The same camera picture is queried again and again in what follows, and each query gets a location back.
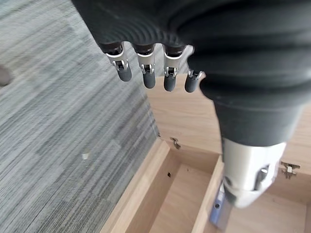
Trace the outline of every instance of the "robotic hand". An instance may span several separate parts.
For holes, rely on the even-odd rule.
[[[72,0],[123,81],[132,43],[145,86],[155,85],[154,44],[164,47],[164,88],[193,45],[185,88],[200,77],[222,137],[226,196],[251,204],[274,181],[278,162],[311,98],[311,0]]]

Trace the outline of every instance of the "striped carpet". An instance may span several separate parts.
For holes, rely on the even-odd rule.
[[[100,231],[158,134],[128,57],[123,83],[68,0],[1,0],[1,233]]]

